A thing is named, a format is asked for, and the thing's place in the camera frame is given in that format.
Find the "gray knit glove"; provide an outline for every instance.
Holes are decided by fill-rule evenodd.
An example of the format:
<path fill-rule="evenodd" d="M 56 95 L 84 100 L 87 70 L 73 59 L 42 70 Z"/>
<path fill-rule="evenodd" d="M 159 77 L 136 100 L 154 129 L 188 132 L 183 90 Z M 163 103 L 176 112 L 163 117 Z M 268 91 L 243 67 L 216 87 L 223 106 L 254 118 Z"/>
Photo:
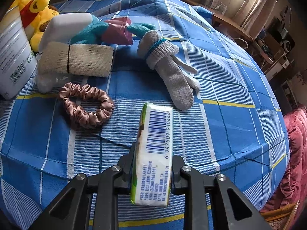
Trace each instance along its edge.
<path fill-rule="evenodd" d="M 197 73 L 195 68 L 175 56 L 178 52 L 179 47 L 162 39 L 156 30 L 151 30 L 140 40 L 137 54 L 146 59 L 149 68 L 155 69 L 163 79 L 174 105 L 186 111 L 194 104 L 192 88 L 199 90 L 201 85 L 184 71 Z"/>

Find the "blue plaid bedsheet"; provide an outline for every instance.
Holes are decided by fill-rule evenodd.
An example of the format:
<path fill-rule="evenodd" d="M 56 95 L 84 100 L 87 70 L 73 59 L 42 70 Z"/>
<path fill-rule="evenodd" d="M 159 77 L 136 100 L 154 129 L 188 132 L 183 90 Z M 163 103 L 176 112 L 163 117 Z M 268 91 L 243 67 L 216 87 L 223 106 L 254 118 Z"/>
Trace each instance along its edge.
<path fill-rule="evenodd" d="M 61 13 L 90 12 L 102 20 L 129 16 L 154 24 L 179 46 L 178 57 L 198 69 L 201 90 L 194 106 L 174 109 L 174 154 L 202 173 L 227 175 L 260 210 L 277 188 L 290 158 L 287 130 L 277 100 L 254 60 L 210 25 L 211 13 L 180 0 L 67 0 Z M 27 229 L 76 174 L 97 174 L 117 163 L 136 140 L 142 105 L 172 106 L 159 75 L 132 46 L 114 47 L 108 78 L 73 77 L 97 86 L 115 101 L 102 128 L 71 126 L 56 99 L 39 93 L 33 76 L 15 100 L 0 101 L 0 208 Z M 98 103 L 77 101 L 86 110 Z M 142 207 L 120 196 L 121 229 L 182 229 L 184 197 L 167 208 Z M 208 202 L 209 216 L 211 206 Z"/>

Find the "scrunchie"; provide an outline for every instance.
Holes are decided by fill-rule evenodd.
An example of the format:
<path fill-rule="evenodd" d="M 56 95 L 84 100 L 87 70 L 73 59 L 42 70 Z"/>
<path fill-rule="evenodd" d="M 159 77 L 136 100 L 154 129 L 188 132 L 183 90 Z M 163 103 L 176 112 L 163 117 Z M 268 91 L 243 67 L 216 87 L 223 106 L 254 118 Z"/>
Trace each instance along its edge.
<path fill-rule="evenodd" d="M 78 84 L 67 83 L 59 90 L 59 98 L 64 102 L 64 108 L 69 114 L 70 119 L 84 128 L 93 129 L 97 125 L 103 124 L 108 120 L 114 110 L 114 102 L 108 94 L 98 89 L 97 87 L 90 87 L 86 84 L 82 87 Z M 82 100 L 94 99 L 101 101 L 101 105 L 96 112 L 87 112 L 82 106 L 77 106 L 69 97 L 79 97 Z"/>

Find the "black barcode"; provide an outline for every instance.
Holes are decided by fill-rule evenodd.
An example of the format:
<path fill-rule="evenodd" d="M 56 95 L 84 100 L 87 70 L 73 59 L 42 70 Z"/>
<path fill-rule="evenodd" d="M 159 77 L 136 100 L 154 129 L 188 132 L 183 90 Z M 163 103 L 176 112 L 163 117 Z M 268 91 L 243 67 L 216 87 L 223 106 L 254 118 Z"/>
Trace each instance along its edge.
<path fill-rule="evenodd" d="M 20 65 L 17 67 L 17 69 L 13 72 L 13 74 L 10 76 L 10 80 L 15 84 L 20 79 L 20 77 L 24 74 L 26 71 L 25 66 L 20 63 Z"/>
<path fill-rule="evenodd" d="M 165 154 L 166 116 L 167 112 L 151 109 L 146 152 Z"/>

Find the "striped fabric pattern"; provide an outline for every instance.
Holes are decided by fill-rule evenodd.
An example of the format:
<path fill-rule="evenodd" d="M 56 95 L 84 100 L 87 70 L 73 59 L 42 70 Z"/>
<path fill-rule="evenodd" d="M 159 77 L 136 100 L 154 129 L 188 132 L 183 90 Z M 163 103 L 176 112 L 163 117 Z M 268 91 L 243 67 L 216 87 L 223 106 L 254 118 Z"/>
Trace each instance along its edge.
<path fill-rule="evenodd" d="M 173 111 L 173 152 L 203 174 L 225 174 L 261 209 L 276 190 L 290 158 L 280 107 L 254 60 L 211 26 L 212 13 L 180 0 L 66 0 L 60 13 L 89 12 L 100 20 L 129 16 L 150 23 L 179 47 L 177 57 L 195 67 L 200 91 L 188 111 Z M 132 46 L 111 45 L 107 78 L 73 76 L 72 82 L 105 90 L 115 102 L 109 121 L 94 130 L 73 124 L 57 100 L 58 88 L 39 93 L 35 73 L 12 101 L 0 101 L 0 209 L 22 230 L 78 173 L 94 175 L 117 163 L 136 140 L 145 102 L 173 106 L 159 75 Z M 88 111 L 95 101 L 78 105 Z M 90 226 L 93 224 L 93 197 Z M 119 227 L 182 229 L 184 196 L 169 206 L 135 206 L 119 196 Z M 207 195 L 211 221 L 211 205 Z"/>

